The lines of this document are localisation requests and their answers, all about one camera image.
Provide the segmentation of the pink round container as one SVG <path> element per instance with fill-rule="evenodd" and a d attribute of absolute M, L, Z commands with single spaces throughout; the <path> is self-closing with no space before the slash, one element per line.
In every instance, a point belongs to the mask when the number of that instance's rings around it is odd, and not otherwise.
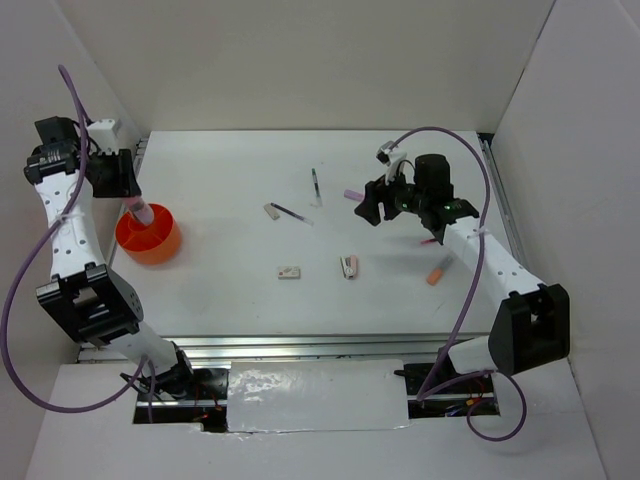
<path fill-rule="evenodd" d="M 141 197 L 130 197 L 124 199 L 129 212 L 142 225 L 149 226 L 154 221 L 154 211 L 152 207 Z"/>

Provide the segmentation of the green black pen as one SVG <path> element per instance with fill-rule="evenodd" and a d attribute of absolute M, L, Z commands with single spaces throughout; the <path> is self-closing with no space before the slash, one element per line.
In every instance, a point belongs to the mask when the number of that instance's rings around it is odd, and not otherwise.
<path fill-rule="evenodd" d="M 322 207 L 323 203 L 322 203 L 321 191 L 320 191 L 318 176 L 315 168 L 311 169 L 311 175 L 312 175 L 312 181 L 314 186 L 316 204 L 318 207 Z"/>

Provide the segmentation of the purple black pen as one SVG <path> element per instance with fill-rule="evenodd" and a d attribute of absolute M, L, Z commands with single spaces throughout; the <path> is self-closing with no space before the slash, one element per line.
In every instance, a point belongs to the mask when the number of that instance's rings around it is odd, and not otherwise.
<path fill-rule="evenodd" d="M 303 223 L 305 223 L 305 224 L 307 224 L 309 226 L 313 226 L 314 225 L 314 222 L 312 220 L 308 219 L 307 217 L 304 217 L 303 215 L 300 215 L 300 214 L 298 214 L 298 213 L 296 213 L 296 212 L 294 212 L 294 211 L 292 211 L 290 209 L 287 209 L 287 208 L 285 208 L 285 207 L 283 207 L 283 206 L 281 206 L 281 205 L 279 205 L 277 203 L 271 202 L 270 206 L 273 207 L 274 209 L 276 209 L 277 211 L 282 212 L 282 213 L 284 213 L 284 214 L 286 214 L 286 215 L 288 215 L 288 216 L 290 216 L 290 217 L 292 217 L 292 218 L 294 218 L 294 219 L 296 219 L 298 221 L 301 221 L 301 222 L 303 222 Z"/>

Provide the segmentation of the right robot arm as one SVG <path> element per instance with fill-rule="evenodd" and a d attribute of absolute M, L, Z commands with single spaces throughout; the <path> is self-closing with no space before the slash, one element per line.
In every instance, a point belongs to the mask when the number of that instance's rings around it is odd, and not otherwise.
<path fill-rule="evenodd" d="M 411 181 L 402 171 L 405 154 L 385 149 L 378 159 L 387 171 L 366 184 L 355 214 L 373 226 L 401 213 L 416 215 L 438 243 L 472 270 L 473 285 L 486 290 L 496 310 L 488 335 L 450 348 L 436 369 L 440 387 L 457 392 L 469 383 L 471 372 L 498 370 L 515 375 L 567 357 L 568 292 L 526 270 L 484 229 L 472 204 L 455 197 L 446 157 L 417 157 Z"/>

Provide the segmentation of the lilac highlighter marker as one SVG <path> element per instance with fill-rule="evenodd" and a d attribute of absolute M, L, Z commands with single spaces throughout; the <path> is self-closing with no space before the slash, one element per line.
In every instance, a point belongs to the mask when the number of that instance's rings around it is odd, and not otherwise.
<path fill-rule="evenodd" d="M 349 190 L 346 189 L 343 193 L 343 196 L 347 199 L 353 200 L 353 201 L 362 201 L 363 200 L 363 195 L 359 192 L 353 191 L 353 190 Z"/>

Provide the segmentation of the orange round pen holder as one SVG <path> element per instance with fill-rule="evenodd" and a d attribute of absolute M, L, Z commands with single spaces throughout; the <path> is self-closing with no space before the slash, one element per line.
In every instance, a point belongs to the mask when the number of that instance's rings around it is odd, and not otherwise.
<path fill-rule="evenodd" d="M 151 203 L 150 208 L 154 214 L 150 225 L 140 223 L 132 213 L 125 213 L 116 225 L 115 238 L 134 261 L 155 266 L 171 260 L 178 253 L 182 233 L 166 207 Z"/>

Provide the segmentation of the pink mini stapler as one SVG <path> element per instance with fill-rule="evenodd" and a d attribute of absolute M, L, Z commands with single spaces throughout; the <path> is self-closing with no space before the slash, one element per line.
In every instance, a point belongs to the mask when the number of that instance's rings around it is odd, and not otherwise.
<path fill-rule="evenodd" d="M 353 280 L 358 274 L 358 258 L 356 255 L 341 256 L 340 264 L 345 279 Z"/>

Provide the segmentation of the orange highlighter marker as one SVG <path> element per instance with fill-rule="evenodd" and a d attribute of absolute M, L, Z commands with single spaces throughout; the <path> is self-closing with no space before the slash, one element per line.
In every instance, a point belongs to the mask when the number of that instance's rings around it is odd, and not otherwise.
<path fill-rule="evenodd" d="M 448 255 L 444 257 L 427 276 L 426 278 L 427 284 L 430 286 L 437 285 L 441 280 L 441 278 L 443 277 L 444 273 L 450 267 L 452 262 L 453 262 L 452 256 Z"/>

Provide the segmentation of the beige eraser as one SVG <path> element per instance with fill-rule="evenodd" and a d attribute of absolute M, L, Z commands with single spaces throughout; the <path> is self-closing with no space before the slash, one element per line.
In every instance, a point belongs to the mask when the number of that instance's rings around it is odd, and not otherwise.
<path fill-rule="evenodd" d="M 264 210 L 272 220 L 278 220 L 280 218 L 278 210 L 275 207 L 273 207 L 270 203 L 267 203 L 264 205 Z"/>

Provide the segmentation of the staples box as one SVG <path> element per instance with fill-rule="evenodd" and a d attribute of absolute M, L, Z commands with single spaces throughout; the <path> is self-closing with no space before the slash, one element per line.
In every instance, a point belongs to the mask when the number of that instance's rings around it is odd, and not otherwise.
<path fill-rule="evenodd" d="M 277 277 L 279 279 L 300 279 L 301 268 L 299 266 L 280 266 L 278 268 Z"/>

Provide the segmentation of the white cover sheet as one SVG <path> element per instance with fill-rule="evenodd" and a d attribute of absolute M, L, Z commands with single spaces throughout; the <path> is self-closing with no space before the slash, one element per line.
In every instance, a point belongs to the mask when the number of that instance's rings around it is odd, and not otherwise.
<path fill-rule="evenodd" d="M 409 425 L 405 381 L 391 360 L 234 362 L 227 425 L 234 433 L 379 431 Z"/>

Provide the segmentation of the aluminium right rail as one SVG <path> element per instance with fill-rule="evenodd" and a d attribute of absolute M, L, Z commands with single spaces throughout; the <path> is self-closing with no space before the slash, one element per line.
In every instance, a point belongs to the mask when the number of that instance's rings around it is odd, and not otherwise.
<path fill-rule="evenodd" d="M 489 140 L 479 136 L 508 245 L 485 240 L 484 282 L 496 316 L 484 338 L 499 370 L 518 373 L 568 353 L 569 297 L 559 284 L 548 285 L 527 269 L 521 236 L 506 197 Z"/>

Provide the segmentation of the aluminium rail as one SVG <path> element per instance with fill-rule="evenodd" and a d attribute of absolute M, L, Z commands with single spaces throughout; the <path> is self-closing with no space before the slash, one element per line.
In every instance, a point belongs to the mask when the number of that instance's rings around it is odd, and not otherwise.
<path fill-rule="evenodd" d="M 508 245 L 485 240 L 484 282 L 496 316 L 484 338 L 499 370 L 518 373 L 568 353 L 569 297 L 559 284 L 548 285 L 527 269 L 521 236 L 506 197 L 489 140 L 479 136 Z"/>
<path fill-rule="evenodd" d="M 308 360 L 358 357 L 429 357 L 445 334 L 179 336 L 170 339 L 194 363 L 241 359 Z"/>

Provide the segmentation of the aluminium front rail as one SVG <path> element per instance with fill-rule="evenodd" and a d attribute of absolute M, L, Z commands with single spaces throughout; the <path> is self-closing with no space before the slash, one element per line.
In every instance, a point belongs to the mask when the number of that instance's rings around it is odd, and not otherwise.
<path fill-rule="evenodd" d="M 170 339 L 194 363 L 241 359 L 308 360 L 358 357 L 429 357 L 445 334 L 179 336 Z"/>

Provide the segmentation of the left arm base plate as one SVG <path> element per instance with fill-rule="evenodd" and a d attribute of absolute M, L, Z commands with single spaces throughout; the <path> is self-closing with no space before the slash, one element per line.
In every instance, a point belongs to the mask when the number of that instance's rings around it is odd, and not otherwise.
<path fill-rule="evenodd" d="M 228 368 L 199 368 L 187 393 L 178 399 L 159 386 L 153 400 L 149 398 L 149 379 L 134 387 L 137 393 L 133 423 L 135 425 L 195 425 L 209 433 L 226 433 Z"/>

